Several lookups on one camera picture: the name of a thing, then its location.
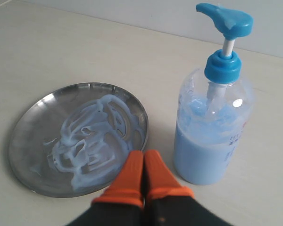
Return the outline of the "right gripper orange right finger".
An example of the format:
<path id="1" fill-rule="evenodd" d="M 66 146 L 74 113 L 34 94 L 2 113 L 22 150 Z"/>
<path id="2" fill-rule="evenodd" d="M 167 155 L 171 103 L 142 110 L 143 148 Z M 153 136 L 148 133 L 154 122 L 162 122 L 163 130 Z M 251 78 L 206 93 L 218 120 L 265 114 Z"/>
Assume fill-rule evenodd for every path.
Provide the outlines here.
<path id="1" fill-rule="evenodd" d="M 144 154 L 145 210 L 149 226 L 229 226 L 181 185 L 157 150 Z"/>

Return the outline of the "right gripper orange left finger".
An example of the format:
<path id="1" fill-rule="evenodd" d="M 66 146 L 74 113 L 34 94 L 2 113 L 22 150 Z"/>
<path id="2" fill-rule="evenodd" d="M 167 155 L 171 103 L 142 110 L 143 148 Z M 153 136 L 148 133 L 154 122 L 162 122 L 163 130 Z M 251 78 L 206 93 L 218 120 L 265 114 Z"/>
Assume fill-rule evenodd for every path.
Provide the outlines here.
<path id="1" fill-rule="evenodd" d="M 140 226 L 143 211 L 142 151 L 131 151 L 121 171 L 104 193 L 70 226 Z"/>

